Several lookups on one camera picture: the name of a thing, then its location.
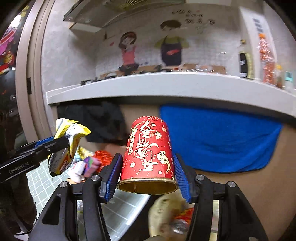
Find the yellow white snack wrapper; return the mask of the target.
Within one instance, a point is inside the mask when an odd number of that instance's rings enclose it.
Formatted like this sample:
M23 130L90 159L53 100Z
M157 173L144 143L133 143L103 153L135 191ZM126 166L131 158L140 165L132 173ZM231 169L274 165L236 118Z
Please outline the yellow white snack wrapper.
M73 162L80 139L91 133L90 129L78 121L59 118L56 120L54 148L48 158L48 169L52 177L63 174Z

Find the pink Kleenex tissue pack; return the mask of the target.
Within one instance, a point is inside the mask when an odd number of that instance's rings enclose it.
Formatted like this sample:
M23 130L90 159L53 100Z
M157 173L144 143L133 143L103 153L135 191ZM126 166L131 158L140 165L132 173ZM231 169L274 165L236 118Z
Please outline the pink Kleenex tissue pack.
M70 167L69 178L73 183L80 183L97 172L99 167L100 161L97 158L86 157Z

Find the red paper cup gold print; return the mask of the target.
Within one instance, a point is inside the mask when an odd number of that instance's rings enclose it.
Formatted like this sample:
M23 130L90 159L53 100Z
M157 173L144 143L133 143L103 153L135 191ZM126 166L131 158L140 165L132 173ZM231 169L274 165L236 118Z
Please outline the red paper cup gold print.
M142 116L133 122L117 187L149 195L177 190L171 141L164 120Z

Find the grey kitchen countertop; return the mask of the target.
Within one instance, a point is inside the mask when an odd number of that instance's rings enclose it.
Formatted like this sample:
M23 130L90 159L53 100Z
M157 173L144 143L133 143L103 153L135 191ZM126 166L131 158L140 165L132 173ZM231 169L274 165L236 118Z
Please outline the grey kitchen countertop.
M295 118L295 95L257 81L222 74L138 74L46 92L47 104L93 98L121 98L139 104L191 102L277 118Z

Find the red mesh scrubber ball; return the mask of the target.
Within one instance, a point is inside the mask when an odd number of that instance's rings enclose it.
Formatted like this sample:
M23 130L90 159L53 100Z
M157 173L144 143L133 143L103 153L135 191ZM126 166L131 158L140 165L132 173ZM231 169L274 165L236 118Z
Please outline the red mesh scrubber ball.
M97 173L99 173L103 167L110 165L113 159L113 156L105 150L96 151L93 157L99 161L99 166L96 170Z

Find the green checked tablecloth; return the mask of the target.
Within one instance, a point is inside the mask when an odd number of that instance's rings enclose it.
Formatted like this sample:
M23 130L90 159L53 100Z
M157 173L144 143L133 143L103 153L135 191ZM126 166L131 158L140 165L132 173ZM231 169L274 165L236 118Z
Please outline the green checked tablecloth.
M29 240L121 240L150 196L116 188L108 203L99 199L101 177L94 175L75 185L61 182L43 208Z

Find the blue towel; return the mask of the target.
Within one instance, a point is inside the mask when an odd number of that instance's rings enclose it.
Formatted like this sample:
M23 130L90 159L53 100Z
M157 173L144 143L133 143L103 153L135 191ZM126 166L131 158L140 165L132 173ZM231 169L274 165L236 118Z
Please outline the blue towel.
M186 165L213 173L264 168L271 160L282 123L236 111L162 105L173 154Z

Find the black cloth on cabinet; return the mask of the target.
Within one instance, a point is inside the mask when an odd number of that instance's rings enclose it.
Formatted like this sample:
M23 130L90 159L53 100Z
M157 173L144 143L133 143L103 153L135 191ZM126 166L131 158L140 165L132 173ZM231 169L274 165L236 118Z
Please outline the black cloth on cabinet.
M117 104L102 101L92 104L64 102L57 106L58 118L78 121L90 130L86 140L98 144L127 144L125 118Z

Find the range hood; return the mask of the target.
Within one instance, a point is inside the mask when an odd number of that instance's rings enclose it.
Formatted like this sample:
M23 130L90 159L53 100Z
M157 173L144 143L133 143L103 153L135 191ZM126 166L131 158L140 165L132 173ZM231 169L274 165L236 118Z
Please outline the range hood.
M184 3L185 1L163 0L83 0L77 1L64 15L63 20L102 29L141 11Z

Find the dark sauce bottle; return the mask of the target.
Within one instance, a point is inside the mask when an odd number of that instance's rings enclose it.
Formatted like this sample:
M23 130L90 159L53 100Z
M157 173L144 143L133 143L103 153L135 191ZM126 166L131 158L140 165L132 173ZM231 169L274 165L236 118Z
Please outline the dark sauce bottle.
M245 39L240 40L238 54L239 54L239 66L240 66L239 76L241 78L254 79L252 56L247 49L247 44Z

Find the orange red snack bag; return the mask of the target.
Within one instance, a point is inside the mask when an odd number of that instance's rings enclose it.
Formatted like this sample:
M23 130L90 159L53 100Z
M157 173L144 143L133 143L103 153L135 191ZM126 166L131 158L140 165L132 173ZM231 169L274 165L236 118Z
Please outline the orange red snack bag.
M259 55L263 70L263 82L275 85L275 61L272 51L263 33L259 34Z

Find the small clear bottle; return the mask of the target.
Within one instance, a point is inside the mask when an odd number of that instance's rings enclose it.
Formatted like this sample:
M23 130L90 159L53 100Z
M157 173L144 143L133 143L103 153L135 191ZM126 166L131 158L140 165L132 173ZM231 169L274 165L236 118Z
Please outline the small clear bottle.
M291 72L285 71L284 80L285 80L285 90L287 92L292 93L293 92L293 74Z

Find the cartoon wall sticker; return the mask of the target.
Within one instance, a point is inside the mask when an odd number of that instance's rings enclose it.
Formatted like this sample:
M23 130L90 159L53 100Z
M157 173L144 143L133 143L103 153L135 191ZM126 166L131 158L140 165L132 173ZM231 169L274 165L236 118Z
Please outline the cartoon wall sticker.
M184 26L180 20L169 19L122 34L100 47L96 72L124 76L179 69L225 74L218 48L196 30L184 34Z

